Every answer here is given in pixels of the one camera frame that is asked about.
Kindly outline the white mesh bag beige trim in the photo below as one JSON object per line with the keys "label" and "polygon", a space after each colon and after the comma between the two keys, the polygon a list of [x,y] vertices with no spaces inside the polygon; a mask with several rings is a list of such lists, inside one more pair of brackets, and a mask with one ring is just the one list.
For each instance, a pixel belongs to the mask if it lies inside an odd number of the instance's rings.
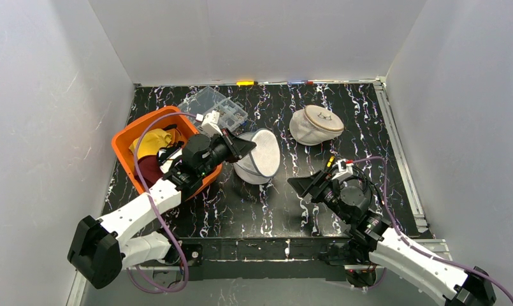
{"label": "white mesh bag beige trim", "polygon": [[332,111],[321,106],[308,105],[293,113],[289,130],[298,143],[314,146],[339,137],[345,126]]}

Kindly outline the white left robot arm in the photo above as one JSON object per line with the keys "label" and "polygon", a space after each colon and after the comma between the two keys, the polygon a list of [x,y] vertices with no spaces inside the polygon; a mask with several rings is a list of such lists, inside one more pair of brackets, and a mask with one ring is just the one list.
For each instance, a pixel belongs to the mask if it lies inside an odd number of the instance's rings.
{"label": "white left robot arm", "polygon": [[123,269],[166,259],[174,247],[184,277],[188,278],[187,258],[168,227],[142,237],[137,237],[137,232],[154,220],[163,222],[162,214],[196,194],[218,166],[241,160],[256,146],[255,142],[244,140],[228,129],[212,137],[193,135],[172,160],[168,171],[148,191],[118,210],[97,219],[88,215],[78,223],[68,261],[96,289],[101,289]]}

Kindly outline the maroon bra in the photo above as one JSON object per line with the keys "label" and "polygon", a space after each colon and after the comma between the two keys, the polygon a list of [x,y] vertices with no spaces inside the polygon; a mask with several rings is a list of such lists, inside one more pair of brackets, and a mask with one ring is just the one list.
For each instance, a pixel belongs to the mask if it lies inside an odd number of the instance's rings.
{"label": "maroon bra", "polygon": [[146,185],[152,187],[164,175],[156,156],[144,156],[137,163]]}

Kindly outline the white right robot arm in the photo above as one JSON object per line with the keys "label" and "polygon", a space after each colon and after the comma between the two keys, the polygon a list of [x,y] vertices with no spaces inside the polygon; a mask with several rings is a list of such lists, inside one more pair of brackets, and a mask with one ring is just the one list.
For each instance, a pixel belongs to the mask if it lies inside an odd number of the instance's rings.
{"label": "white right robot arm", "polygon": [[439,305],[494,305],[496,294],[487,273],[475,267],[467,272],[409,238],[370,208],[374,199],[369,183],[345,186],[326,171],[309,177],[289,178],[300,197],[323,203],[345,224],[352,237],[351,260],[383,266],[415,285]]}

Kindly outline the white mesh bag blue trim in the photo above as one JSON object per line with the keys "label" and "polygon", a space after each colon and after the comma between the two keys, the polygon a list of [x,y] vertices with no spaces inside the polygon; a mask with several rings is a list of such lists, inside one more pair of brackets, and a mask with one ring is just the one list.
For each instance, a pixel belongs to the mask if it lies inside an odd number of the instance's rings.
{"label": "white mesh bag blue trim", "polygon": [[241,139],[254,142],[256,147],[233,164],[235,173],[246,183],[267,184],[277,174],[280,148],[276,136],[269,129],[243,133]]}

